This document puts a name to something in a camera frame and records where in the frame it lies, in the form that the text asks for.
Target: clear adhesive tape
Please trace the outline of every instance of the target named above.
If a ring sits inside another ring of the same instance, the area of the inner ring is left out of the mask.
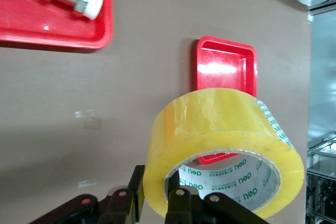
[[[187,166],[199,156],[239,153],[220,169]],[[167,213],[167,181],[176,171],[180,185],[201,198],[224,193],[261,218],[288,205],[304,181],[304,167],[265,104],[234,89],[203,89],[171,102],[156,117],[143,177],[145,198]]]

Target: red plastic tray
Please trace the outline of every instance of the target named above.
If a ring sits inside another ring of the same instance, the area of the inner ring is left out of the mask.
[[[57,0],[0,0],[0,40],[39,45],[98,49],[113,34],[112,0],[104,0],[95,20],[76,17]]]
[[[257,54],[252,46],[237,42],[202,37],[196,50],[196,88],[231,88],[257,96]],[[199,157],[203,165],[236,156],[218,153]]]

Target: metal rack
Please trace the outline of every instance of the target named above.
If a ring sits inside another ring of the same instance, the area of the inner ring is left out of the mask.
[[[336,131],[308,143],[306,185],[307,216],[336,224]]]

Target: screw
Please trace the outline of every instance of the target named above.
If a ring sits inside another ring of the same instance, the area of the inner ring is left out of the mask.
[[[86,198],[86,199],[83,199],[83,200],[81,201],[81,203],[82,203],[82,205],[85,205],[85,204],[90,203],[90,201],[91,201],[91,199]]]
[[[127,193],[126,193],[126,191],[121,191],[120,193],[119,193],[119,196],[125,196]]]
[[[182,195],[184,195],[184,190],[182,190],[182,189],[178,189],[178,190],[176,190],[176,192],[175,192],[177,195],[179,195],[179,196],[182,196]]]
[[[219,202],[219,197],[216,196],[216,195],[211,195],[211,196],[210,196],[210,200],[211,200],[212,202]]]

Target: white plastic pipe end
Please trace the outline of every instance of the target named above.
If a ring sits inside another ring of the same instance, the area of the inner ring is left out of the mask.
[[[96,19],[103,5],[103,1],[104,0],[89,0],[83,15],[92,20]]]

